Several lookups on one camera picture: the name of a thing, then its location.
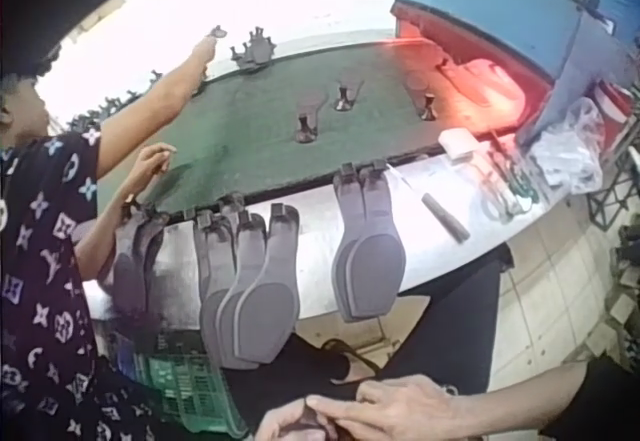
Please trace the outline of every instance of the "green plastic crate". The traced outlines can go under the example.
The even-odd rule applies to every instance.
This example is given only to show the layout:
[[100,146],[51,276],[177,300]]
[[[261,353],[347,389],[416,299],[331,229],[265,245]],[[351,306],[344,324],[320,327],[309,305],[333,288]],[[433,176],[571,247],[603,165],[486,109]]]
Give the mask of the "green plastic crate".
[[152,348],[140,349],[139,343],[118,338],[118,352],[124,348],[133,361],[128,371],[135,381],[160,392],[156,408],[165,420],[181,423],[194,433],[227,433],[235,439],[247,434],[222,372],[211,368],[208,357],[198,352],[198,344],[194,347],[188,338],[176,341],[179,335],[158,336]]

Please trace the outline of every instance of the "green mat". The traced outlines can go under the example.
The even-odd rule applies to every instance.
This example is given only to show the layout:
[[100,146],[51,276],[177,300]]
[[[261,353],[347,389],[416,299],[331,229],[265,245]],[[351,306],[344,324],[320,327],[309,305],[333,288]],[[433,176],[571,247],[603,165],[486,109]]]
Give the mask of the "green mat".
[[[464,121],[441,116],[427,123],[417,116],[403,82],[407,66],[426,63],[424,50],[422,44],[348,47],[282,59],[254,75],[220,78],[153,139],[173,144],[178,153],[150,200],[175,212],[212,204],[230,191],[255,193],[330,173],[345,162],[433,145],[443,129]],[[336,112],[331,105],[337,80],[353,69],[365,80],[357,104]],[[318,139],[298,144],[296,102],[319,89],[329,101],[319,114]],[[101,181],[101,207],[132,161]]]

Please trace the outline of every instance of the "monogram print shirt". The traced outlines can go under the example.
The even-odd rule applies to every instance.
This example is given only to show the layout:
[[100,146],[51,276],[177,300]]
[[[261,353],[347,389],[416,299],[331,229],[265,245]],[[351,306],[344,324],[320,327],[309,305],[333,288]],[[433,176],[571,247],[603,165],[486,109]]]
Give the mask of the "monogram print shirt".
[[2,152],[3,415],[46,439],[153,439],[151,414],[96,351],[70,235],[97,215],[100,132]]

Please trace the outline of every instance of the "hand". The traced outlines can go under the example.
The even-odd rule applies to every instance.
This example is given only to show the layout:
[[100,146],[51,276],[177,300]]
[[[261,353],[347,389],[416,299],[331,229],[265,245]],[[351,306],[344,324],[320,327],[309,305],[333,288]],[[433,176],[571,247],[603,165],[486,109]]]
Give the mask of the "hand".
[[409,376],[365,381],[355,402],[310,396],[307,405],[358,440],[436,441],[459,437],[455,399],[429,378]]
[[139,195],[156,175],[166,173],[169,170],[171,155],[175,152],[176,148],[165,143],[142,148],[131,172],[120,187],[120,193],[124,198]]
[[216,55],[216,45],[218,44],[217,38],[213,36],[205,36],[202,41],[195,45],[193,48],[193,54],[198,57],[202,56],[205,63],[210,62]]
[[[316,419],[306,419],[310,415]],[[306,421],[305,424],[309,424],[308,429],[295,431],[287,429],[303,421]],[[322,425],[329,432],[329,437],[327,438],[323,429],[314,428],[314,423]],[[255,441],[330,441],[335,439],[337,439],[337,435],[334,426],[324,416],[318,416],[310,411],[306,407],[304,399],[272,409],[265,414],[255,436]]]

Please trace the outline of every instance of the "plastic bag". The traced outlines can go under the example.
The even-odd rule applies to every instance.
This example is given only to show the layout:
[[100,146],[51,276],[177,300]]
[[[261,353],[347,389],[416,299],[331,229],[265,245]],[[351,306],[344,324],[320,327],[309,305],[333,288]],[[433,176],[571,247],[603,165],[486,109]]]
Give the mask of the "plastic bag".
[[589,193],[602,187],[604,138],[600,111],[591,99],[580,98],[563,121],[542,132],[531,154],[549,185],[565,185],[572,194]]

